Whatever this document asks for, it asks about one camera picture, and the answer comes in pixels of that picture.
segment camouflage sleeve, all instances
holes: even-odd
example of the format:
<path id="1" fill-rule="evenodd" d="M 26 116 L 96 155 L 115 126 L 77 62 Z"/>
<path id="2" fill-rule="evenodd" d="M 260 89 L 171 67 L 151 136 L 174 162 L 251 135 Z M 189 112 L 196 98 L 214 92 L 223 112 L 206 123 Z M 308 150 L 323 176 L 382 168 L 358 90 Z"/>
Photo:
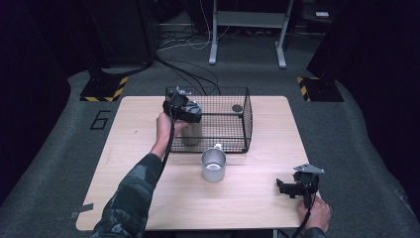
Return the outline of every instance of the camouflage sleeve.
<path id="1" fill-rule="evenodd" d="M 160 158 L 149 153 L 127 173 L 105 205 L 92 238 L 143 236 L 161 167 Z"/>
<path id="2" fill-rule="evenodd" d="M 306 230 L 303 238 L 327 238 L 327 236 L 320 228 L 312 227 Z"/>

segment person's arm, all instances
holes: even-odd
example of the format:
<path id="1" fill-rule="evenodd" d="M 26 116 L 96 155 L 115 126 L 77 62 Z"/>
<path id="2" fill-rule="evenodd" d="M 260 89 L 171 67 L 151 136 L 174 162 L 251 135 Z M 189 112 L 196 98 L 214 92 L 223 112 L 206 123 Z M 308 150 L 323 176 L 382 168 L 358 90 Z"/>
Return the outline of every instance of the person's arm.
<path id="1" fill-rule="evenodd" d="M 308 209 L 303 200 L 297 206 L 297 214 L 300 222 L 305 218 Z M 311 215 L 305 225 L 304 238 L 326 238 L 329 223 L 331 219 L 330 206 L 323 199 L 315 195 L 315 200 L 311 208 Z"/>
<path id="2" fill-rule="evenodd" d="M 187 126 L 188 123 L 176 122 L 174 137 Z M 105 205 L 102 218 L 93 229 L 92 238 L 143 236 L 169 133 L 170 119 L 160 113 L 157 118 L 157 140 L 151 152 L 121 180 L 114 196 Z"/>

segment wire mesh cage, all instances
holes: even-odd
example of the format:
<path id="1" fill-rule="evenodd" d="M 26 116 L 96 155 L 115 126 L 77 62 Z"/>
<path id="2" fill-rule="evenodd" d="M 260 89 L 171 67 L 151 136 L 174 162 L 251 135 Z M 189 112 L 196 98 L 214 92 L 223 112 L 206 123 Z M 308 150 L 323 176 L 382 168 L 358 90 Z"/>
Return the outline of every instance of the wire mesh cage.
<path id="1" fill-rule="evenodd" d="M 201 106 L 193 123 L 172 141 L 171 152 L 202 153 L 222 144 L 225 153 L 246 153 L 253 134 L 253 110 L 247 87 L 179 87 Z M 176 87 L 166 88 L 166 100 Z"/>

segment black speaker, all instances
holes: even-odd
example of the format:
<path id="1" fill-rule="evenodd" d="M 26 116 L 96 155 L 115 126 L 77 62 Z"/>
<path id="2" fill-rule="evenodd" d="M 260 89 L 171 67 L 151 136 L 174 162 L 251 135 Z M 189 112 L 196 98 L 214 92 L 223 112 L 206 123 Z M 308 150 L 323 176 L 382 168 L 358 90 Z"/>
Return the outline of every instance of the black speaker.
<path id="1" fill-rule="evenodd" d="M 153 62 L 160 35 L 145 0 L 85 0 L 109 66 Z"/>

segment human hand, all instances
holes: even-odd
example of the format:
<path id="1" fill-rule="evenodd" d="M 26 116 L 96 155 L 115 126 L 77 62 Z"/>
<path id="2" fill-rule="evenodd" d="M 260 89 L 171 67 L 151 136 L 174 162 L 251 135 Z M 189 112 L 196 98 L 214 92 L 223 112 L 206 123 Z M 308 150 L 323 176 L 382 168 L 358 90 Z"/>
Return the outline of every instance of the human hand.
<path id="1" fill-rule="evenodd" d="M 176 121 L 174 125 L 173 137 L 179 135 L 182 129 L 188 127 L 190 124 L 184 121 Z M 170 118 L 163 112 L 157 117 L 157 140 L 151 149 L 151 153 L 163 158 L 166 151 L 167 143 L 170 137 Z"/>
<path id="2" fill-rule="evenodd" d="M 324 233 L 326 233 L 331 219 L 330 206 L 317 195 L 312 195 L 312 199 L 314 198 L 314 196 L 315 201 L 312 205 L 311 215 L 309 216 L 309 219 L 306 222 L 305 229 L 307 230 L 312 227 L 318 227 L 322 229 Z M 303 200 L 301 200 L 299 202 L 299 205 L 297 206 L 297 214 L 299 216 L 300 222 L 302 222 L 305 218 L 307 211 L 308 209 L 305 207 Z"/>

